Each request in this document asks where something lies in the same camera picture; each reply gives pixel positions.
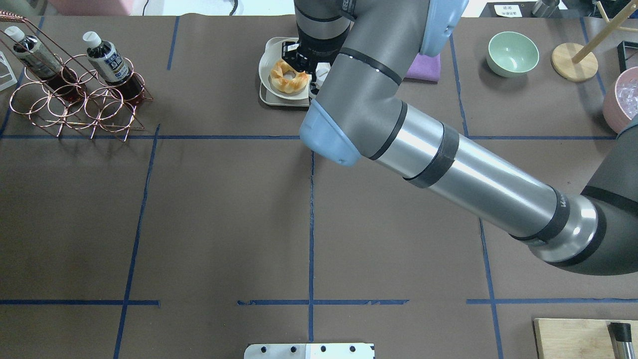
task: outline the black band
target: black band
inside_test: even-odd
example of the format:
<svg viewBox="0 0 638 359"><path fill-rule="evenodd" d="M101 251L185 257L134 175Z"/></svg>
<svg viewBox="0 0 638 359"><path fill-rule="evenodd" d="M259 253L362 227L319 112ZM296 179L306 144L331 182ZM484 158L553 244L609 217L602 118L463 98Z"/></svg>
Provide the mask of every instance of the black band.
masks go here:
<svg viewBox="0 0 638 359"><path fill-rule="evenodd" d="M341 3L341 13L343 16L350 20L356 20L355 17L355 5L357 4L357 0L336 0L338 3Z"/></svg>
<svg viewBox="0 0 638 359"><path fill-rule="evenodd" d="M335 17L331 17L329 19L319 19L318 17L312 17L310 15L308 15L307 13L304 13L303 11L301 11L301 9L295 5L295 9L297 9L297 11L299 11L299 13L305 17L307 17L308 19L312 20L312 21L317 21L317 22L330 22L330 21L335 21L335 20L339 20L341 18L340 15L337 15Z"/></svg>
<svg viewBox="0 0 638 359"><path fill-rule="evenodd" d="M383 144L383 146L381 146L381 148L372 157L369 157L372 161L381 157L388 150L388 148L390 148L390 145L394 142L394 139L397 138L397 134L399 133L399 131L401 130L401 127L403 126L403 123L405 122L405 116L407 113L408 113L408 104L401 101L401 113L399 114L399 119L397 120L397 123L394 125L394 129L392 130L392 133L390 134L388 139L385 140L385 143Z"/></svg>
<svg viewBox="0 0 638 359"><path fill-rule="evenodd" d="M575 266L584 262L585 259L591 257L591 255L596 252L596 249L600 247L603 238L605 238L605 233L607 232L607 219L605 217L605 213L603 213L600 207L598 207L598 205L594 202L592 202L592 204L594 205L594 208L596 208L596 214L598 215L598 225L596 226L596 233L594 233L594 238L591 239L590 244L588 244L587 247L585 247L585 249L583 249L582 252L578 253L575 257L571 257L570 259L562 262L550 263L551 265L557 267Z"/></svg>
<svg viewBox="0 0 638 359"><path fill-rule="evenodd" d="M554 210L554 216L549 220L549 223L541 229L537 234L529 237L517 237L511 236L519 241L542 241L544 243L549 242L552 238L556 237L567 224L569 219L569 200L564 194L557 191L552 187L556 194L556 210Z"/></svg>
<svg viewBox="0 0 638 359"><path fill-rule="evenodd" d="M412 178L404 178L404 180L419 188L434 185L452 167L458 150L459 133L444 123L443 139L432 161L421 173Z"/></svg>
<svg viewBox="0 0 638 359"><path fill-rule="evenodd" d="M611 332L614 334L616 342L632 342L632 325L629 323L613 322L609 324Z"/></svg>
<svg viewBox="0 0 638 359"><path fill-rule="evenodd" d="M638 202L627 197L593 186L586 186L581 194L611 204L616 208L621 208L623 211L627 211L638 217Z"/></svg>
<svg viewBox="0 0 638 359"><path fill-rule="evenodd" d="M339 54L339 49L346 41L348 33L350 33L350 28L345 29L339 36L331 39L313 38L299 26L297 26L297 32L299 34L299 48L297 49L299 54L317 63L326 62L332 65ZM309 63L309 66L316 67L316 63ZM314 67L304 70L314 71Z"/></svg>
<svg viewBox="0 0 638 359"><path fill-rule="evenodd" d="M386 75L387 77L390 77L394 82L396 82L397 85L400 85L401 81L403 81L401 76L399 76L396 72L392 71L391 68L389 68L388 66L385 66L384 64L371 58L370 56L364 54L363 52L359 52L349 47L342 47L340 54L352 56L354 59L357 59L363 63L370 65L370 67L374 68L375 70L379 70L379 72L381 72L382 74Z"/></svg>

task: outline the wooden cutting board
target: wooden cutting board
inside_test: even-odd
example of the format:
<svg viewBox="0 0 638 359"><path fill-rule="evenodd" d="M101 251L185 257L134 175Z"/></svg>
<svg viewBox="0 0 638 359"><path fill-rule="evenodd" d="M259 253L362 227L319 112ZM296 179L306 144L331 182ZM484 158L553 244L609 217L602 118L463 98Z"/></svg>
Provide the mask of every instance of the wooden cutting board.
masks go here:
<svg viewBox="0 0 638 359"><path fill-rule="evenodd" d="M600 319L534 319L539 359L614 359L607 325L630 323L638 338L638 321Z"/></svg>

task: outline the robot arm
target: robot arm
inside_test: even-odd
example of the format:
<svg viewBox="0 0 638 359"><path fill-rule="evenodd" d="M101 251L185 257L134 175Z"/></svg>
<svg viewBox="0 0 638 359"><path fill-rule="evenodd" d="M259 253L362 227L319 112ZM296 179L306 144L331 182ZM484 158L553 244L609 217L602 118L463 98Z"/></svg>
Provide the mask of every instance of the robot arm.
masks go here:
<svg viewBox="0 0 638 359"><path fill-rule="evenodd" d="M300 43L286 60L332 63L302 141L342 165L368 157L506 230L549 264L593 275L638 271L638 163L627 156L636 153L638 126L619 136L582 195L565 195L396 98L416 54L441 51L467 1L295 0Z"/></svg>

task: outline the copper wire bottle rack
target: copper wire bottle rack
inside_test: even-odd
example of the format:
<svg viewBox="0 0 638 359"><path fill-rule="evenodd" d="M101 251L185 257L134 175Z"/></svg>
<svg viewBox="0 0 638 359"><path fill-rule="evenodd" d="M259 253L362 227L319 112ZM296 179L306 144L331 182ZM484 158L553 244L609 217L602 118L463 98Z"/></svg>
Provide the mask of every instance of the copper wire bottle rack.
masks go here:
<svg viewBox="0 0 638 359"><path fill-rule="evenodd" d="M0 22L25 24L30 32L37 33L38 37L44 36L67 58L66 61L63 61L61 57L56 55L56 59L61 65L58 75L66 84L55 90L25 67L24 77L28 81L11 94L9 100L11 111L22 115L34 126L58 138L62 136L65 128L69 128L87 139L93 139L100 130L124 142L130 131L144 129L143 124L138 119L138 108L144 101L153 100L153 97L146 88L144 78L135 72L133 63L128 58L124 57L124 60L129 65L131 76L135 76L141 84L140 92L133 98L124 98L117 86L109 86L98 77L96 70L89 70L87 55L72 56L49 35L39 30L29 19L0 10ZM0 36L0 42L11 51L10 46L14 46L16 42L11 38L9 40L10 45ZM42 42L42 45L51 51L46 42ZM73 75L65 76L62 73L65 71L71 72ZM79 98L72 102L65 100L62 95L70 91L77 91L80 94Z"/></svg>

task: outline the brown table surface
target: brown table surface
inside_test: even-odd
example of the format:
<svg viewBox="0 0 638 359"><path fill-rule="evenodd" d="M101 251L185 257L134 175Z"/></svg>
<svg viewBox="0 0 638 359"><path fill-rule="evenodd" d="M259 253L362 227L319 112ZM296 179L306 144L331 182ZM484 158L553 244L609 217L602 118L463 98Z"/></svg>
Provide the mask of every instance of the brown table surface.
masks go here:
<svg viewBox="0 0 638 359"><path fill-rule="evenodd" d="M258 98L263 46L296 35L292 16L41 26L72 54L88 30L113 41L155 101L122 144L48 137L0 93L1 358L242 358L252 343L311 341L374 343L378 358L534 358L534 317L638 319L637 275L559 270L369 160L348 169L305 148L305 112ZM578 193L614 146L601 108L615 46L638 34L597 47L600 73L580 84L550 55L602 26L463 19L441 81L406 80L399 96ZM540 50L524 77L486 65L506 30Z"/></svg>

